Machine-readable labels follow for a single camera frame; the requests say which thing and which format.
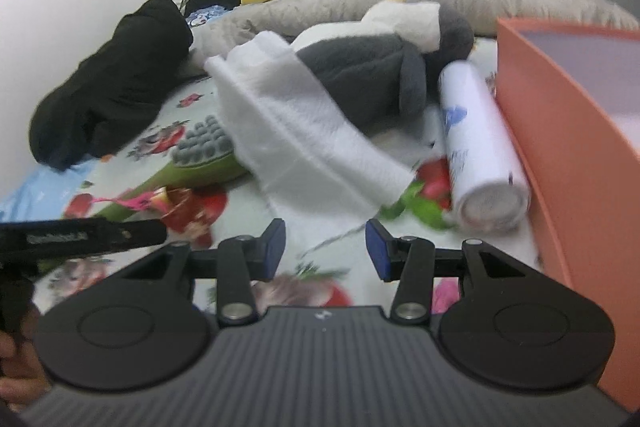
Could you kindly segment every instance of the cylindrical can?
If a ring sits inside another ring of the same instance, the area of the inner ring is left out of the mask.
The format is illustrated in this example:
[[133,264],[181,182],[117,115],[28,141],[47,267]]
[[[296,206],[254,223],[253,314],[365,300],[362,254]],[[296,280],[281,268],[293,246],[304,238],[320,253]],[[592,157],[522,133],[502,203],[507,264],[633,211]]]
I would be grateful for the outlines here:
[[495,100],[466,60],[440,75],[453,213],[463,229],[512,229],[527,214],[530,189]]

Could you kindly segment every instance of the open box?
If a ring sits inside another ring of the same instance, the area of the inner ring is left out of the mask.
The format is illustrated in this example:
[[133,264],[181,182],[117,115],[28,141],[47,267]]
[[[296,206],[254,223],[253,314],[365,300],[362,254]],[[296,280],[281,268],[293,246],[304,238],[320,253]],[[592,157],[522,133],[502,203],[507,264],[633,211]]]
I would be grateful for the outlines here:
[[533,191],[546,274],[612,318],[600,386],[640,407],[640,32],[498,25],[497,101]]

